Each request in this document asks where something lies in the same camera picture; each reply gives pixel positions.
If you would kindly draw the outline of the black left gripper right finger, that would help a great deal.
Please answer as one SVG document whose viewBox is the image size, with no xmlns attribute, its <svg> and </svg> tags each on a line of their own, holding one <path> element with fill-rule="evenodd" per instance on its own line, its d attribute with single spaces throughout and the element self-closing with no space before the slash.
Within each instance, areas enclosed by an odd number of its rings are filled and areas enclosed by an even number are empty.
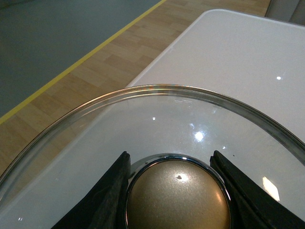
<svg viewBox="0 0 305 229">
<path fill-rule="evenodd" d="M 303 229 L 305 222 L 274 200 L 215 150 L 211 167 L 222 177 L 233 205 L 233 229 Z"/>
</svg>

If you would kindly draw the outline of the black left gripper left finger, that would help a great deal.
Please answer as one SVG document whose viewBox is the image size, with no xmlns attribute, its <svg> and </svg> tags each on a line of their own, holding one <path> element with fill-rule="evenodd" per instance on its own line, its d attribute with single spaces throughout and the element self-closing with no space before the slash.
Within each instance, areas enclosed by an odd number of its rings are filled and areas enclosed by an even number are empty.
<svg viewBox="0 0 305 229">
<path fill-rule="evenodd" d="M 124 229 L 124 199 L 130 175 L 130 155 L 124 151 L 88 194 L 54 229 Z"/>
</svg>

